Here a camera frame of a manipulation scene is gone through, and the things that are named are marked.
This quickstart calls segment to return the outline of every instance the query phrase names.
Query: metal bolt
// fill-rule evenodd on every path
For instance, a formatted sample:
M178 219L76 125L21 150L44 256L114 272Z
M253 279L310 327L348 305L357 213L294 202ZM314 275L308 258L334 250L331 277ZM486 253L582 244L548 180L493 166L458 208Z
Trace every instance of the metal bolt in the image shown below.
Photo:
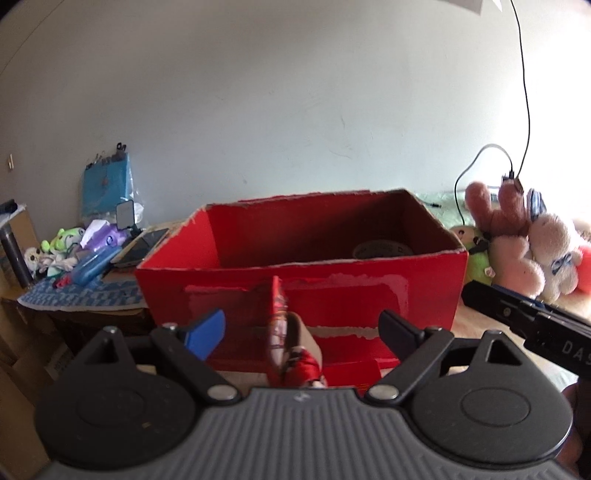
M393 385L374 385L368 390L368 394L374 400L394 400L400 392Z
M214 385L207 389L207 394L218 401L234 400L238 395L238 390L231 385Z
M162 324L162 328L167 329L169 332L175 332L178 324L174 322L166 322Z

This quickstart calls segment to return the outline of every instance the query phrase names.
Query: plush toy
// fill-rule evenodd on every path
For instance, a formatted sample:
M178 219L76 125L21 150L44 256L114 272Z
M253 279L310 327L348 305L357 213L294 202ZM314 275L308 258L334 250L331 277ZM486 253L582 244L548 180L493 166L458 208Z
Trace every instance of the plush toy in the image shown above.
M574 226L550 213L542 213L530 227L531 251L544 271L542 297L550 303L561 293L571 293L579 283L576 266L581 264L583 255L573 248L571 231Z
M84 232L83 228L70 228L69 230L60 228L57 236L51 242L47 240L41 242L41 250L46 254L69 255L75 245L80 245Z
M480 230L469 225L455 226L451 230L460 239L469 254L464 284L471 280L478 280L490 285L495 271L488 261L488 240L482 236Z
M505 180L499 189L500 210L492 207L491 192L479 181L468 185L465 202L476 226L491 237L527 236L530 220L525 209L524 195L513 180Z
M31 276L33 279L37 278L38 270L39 270L39 258L41 257L42 252L39 248L30 247L25 250L23 253L23 258L25 259L25 263L29 272L31 272Z
M495 269L494 285L536 298L544 289L544 272L528 258L530 245L525 237L502 235L491 240L488 256Z

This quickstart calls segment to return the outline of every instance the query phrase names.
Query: red packaging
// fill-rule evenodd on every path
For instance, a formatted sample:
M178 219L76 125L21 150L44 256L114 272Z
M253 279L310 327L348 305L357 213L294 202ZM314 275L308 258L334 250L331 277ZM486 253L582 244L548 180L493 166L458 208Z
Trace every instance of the red packaging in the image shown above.
M356 260L386 239L414 255ZM219 370L264 372L271 280L309 327L324 365L398 360L378 337L392 309L418 327L450 328L467 252L409 192L313 193L199 209L136 270L158 324L214 308L226 335L208 359Z

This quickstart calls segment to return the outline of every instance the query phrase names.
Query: pink stuffed bunny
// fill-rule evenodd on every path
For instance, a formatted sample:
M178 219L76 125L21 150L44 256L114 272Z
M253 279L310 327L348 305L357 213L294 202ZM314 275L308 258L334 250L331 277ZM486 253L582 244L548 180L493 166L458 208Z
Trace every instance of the pink stuffed bunny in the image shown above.
M489 261L495 271L494 285L535 298L544 288L544 272L528 256L527 233L530 216L524 195L513 180L506 180L499 189L501 209L493 209L491 193L476 181L466 189L466 206L476 226L491 235Z
M491 237L500 235L527 236L530 217L525 209L523 192L518 190L513 180L506 180L499 189L500 210L493 209L491 192L479 181L468 185L466 206L476 226Z

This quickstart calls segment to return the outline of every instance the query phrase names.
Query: cardboard box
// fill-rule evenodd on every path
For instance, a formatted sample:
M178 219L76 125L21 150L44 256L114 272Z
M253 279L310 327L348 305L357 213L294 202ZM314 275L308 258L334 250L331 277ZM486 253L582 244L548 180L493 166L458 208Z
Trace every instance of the cardboard box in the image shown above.
M29 247L39 247L39 240L26 208L17 213L9 221L9 224L21 252L24 252ZM19 287L18 280L10 266L6 252L0 245L0 294L14 287Z
M15 478L28 480L49 459L33 423L33 405L0 368L0 464Z
M32 392L33 397L29 398L33 404L37 403L43 389L54 382L46 370L46 365L62 343L61 339L40 335L31 342L31 345L12 366L12 369L27 386L28 391Z
M17 213L9 223L22 251L28 247L39 246L31 218L26 209ZM18 281L4 249L0 246L0 296L9 293L14 288L19 288ZM33 338L34 335L31 334L22 318L18 318L14 312L7 311L0 306L0 351L9 358L9 363L14 363L18 359Z
M386 239L414 255L356 260L359 244ZM275 197L199 209L136 270L158 324L185 324L213 308L226 335L208 363L265 369L271 279L311 327L325 365L398 361L379 340L392 309L418 327L450 328L467 252L409 192Z

